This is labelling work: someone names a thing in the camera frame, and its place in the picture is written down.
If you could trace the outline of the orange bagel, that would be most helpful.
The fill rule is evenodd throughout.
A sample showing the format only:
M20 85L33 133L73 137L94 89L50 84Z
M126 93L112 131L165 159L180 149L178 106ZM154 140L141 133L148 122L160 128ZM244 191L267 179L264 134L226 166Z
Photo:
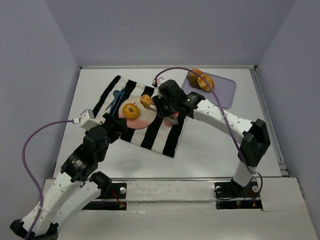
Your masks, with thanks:
M140 116L140 110L135 104L127 103L122 108L122 114L128 120L135 120Z

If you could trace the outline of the metal tongs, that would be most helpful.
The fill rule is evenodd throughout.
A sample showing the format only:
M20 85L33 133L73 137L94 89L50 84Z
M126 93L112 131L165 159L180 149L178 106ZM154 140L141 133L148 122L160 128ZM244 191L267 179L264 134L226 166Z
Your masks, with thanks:
M157 108L156 108L156 105L153 100L151 101L148 109L157 113ZM169 127L172 127L173 125L178 124L178 117L177 116L170 115L170 116L165 116L163 118L165 120L165 124Z

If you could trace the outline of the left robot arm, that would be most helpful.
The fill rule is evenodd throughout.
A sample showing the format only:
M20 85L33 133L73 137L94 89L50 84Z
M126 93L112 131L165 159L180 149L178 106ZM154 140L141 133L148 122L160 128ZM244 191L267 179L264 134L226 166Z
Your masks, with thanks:
M97 169L105 159L109 145L127 131L127 120L109 113L103 118L104 121L96 120L87 109L79 118L70 121L85 130L82 144L61 166L47 192L38 188L40 200L37 205L25 217L10 224L15 235L25 240L56 240L63 224L100 196L111 194L119 208L125 208L112 180Z

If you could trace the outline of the small round bun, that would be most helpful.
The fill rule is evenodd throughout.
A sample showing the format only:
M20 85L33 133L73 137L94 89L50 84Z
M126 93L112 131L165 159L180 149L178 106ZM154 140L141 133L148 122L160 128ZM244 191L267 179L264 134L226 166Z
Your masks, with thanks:
M147 94L142 95L139 101L145 108L149 108L153 103L152 98Z

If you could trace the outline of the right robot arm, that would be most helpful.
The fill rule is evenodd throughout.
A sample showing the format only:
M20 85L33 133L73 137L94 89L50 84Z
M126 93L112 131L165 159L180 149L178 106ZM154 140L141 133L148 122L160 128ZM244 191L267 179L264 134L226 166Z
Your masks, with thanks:
M186 94L172 79L162 83L157 91L152 101L161 117L173 119L177 113L179 117L206 123L232 138L239 164L231 181L216 186L215 196L219 200L245 197L256 168L271 144L265 121L235 116L197 92Z

